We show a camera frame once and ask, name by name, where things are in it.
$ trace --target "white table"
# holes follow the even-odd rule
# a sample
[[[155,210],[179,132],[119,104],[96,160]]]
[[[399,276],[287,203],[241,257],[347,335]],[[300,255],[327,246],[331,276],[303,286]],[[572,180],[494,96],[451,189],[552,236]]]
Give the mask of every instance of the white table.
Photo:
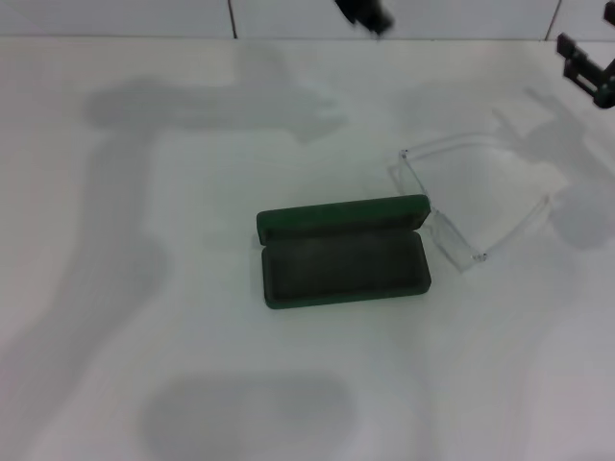
[[[615,459],[615,201],[587,190],[615,110],[553,43],[7,38],[0,62],[3,461]],[[267,309],[259,211],[370,198],[362,167],[494,109],[570,209],[462,275],[428,242],[425,297]]]

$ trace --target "green jewelry box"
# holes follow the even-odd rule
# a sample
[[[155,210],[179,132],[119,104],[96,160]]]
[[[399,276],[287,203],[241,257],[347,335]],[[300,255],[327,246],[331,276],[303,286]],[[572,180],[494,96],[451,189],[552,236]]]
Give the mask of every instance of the green jewelry box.
[[[257,216],[265,302],[272,309],[426,293],[419,229],[425,195],[263,211]]]

